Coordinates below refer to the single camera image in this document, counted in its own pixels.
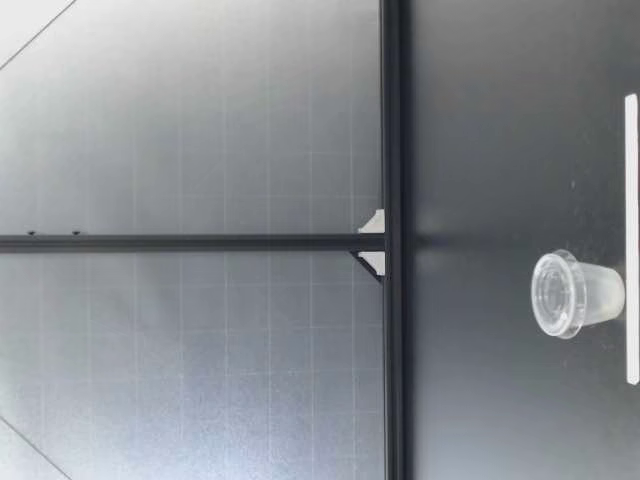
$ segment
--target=horizontal black rail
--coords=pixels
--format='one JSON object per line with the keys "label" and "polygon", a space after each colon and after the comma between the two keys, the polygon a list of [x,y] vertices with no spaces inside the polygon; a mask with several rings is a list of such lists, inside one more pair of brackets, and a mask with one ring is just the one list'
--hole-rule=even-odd
{"label": "horizontal black rail", "polygon": [[1,253],[382,251],[384,234],[20,235],[1,236]]}

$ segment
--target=white corner bracket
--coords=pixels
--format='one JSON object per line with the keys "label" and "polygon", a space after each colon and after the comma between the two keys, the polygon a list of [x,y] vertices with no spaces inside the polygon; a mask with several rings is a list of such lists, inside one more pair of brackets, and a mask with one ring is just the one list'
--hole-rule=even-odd
{"label": "white corner bracket", "polygon": [[640,381],[640,242],[638,236],[638,96],[624,99],[627,382]]}
{"label": "white corner bracket", "polygon": [[[371,219],[358,229],[358,233],[384,233],[384,210],[376,210]],[[367,262],[379,277],[385,274],[384,252],[358,252],[358,257]]]}

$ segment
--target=metal frame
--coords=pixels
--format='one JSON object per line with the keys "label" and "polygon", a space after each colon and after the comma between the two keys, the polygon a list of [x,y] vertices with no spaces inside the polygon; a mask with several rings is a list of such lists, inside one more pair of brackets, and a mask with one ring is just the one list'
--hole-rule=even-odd
{"label": "metal frame", "polygon": [[318,235],[17,235],[0,253],[135,253],[383,250],[383,234]]}
{"label": "metal frame", "polygon": [[411,179],[404,163],[401,83],[403,0],[380,0],[382,77],[382,178],[385,210],[384,278],[386,478],[406,478],[404,443],[404,318],[410,307],[405,248],[409,238]]}

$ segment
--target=vertical black rail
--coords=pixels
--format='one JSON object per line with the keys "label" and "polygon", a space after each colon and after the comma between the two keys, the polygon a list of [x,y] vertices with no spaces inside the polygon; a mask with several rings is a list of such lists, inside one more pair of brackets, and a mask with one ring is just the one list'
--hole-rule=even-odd
{"label": "vertical black rail", "polygon": [[384,281],[386,478],[404,480],[403,319],[406,185],[402,155],[401,3],[381,0],[382,163],[385,209]]}

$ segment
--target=gray panel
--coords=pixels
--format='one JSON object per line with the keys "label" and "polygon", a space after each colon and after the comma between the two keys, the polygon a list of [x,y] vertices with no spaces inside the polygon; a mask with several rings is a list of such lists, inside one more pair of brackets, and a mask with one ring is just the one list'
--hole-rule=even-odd
{"label": "gray panel", "polygon": [[[0,260],[19,280],[0,294],[0,413],[72,477],[382,471],[381,327],[356,316],[382,290],[348,254]],[[0,466],[39,478],[0,439]]]}
{"label": "gray panel", "polygon": [[556,248],[624,270],[623,99],[640,90],[640,3],[405,5],[407,475],[637,479],[624,315],[550,338],[530,281]]}
{"label": "gray panel", "polygon": [[74,6],[0,74],[0,233],[353,231],[379,206],[376,13]]}

